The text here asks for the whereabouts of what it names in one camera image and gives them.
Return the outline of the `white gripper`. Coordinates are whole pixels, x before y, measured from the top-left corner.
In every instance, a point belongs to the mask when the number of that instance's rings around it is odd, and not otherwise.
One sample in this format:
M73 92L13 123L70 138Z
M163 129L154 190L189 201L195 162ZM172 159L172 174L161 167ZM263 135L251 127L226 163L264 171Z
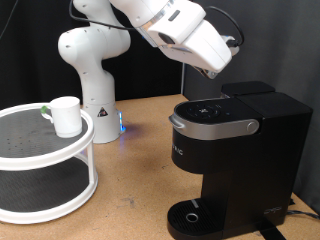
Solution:
M193 66L201 75L213 80L231 61L232 53L217 30L206 20L182 44L161 46L170 59Z

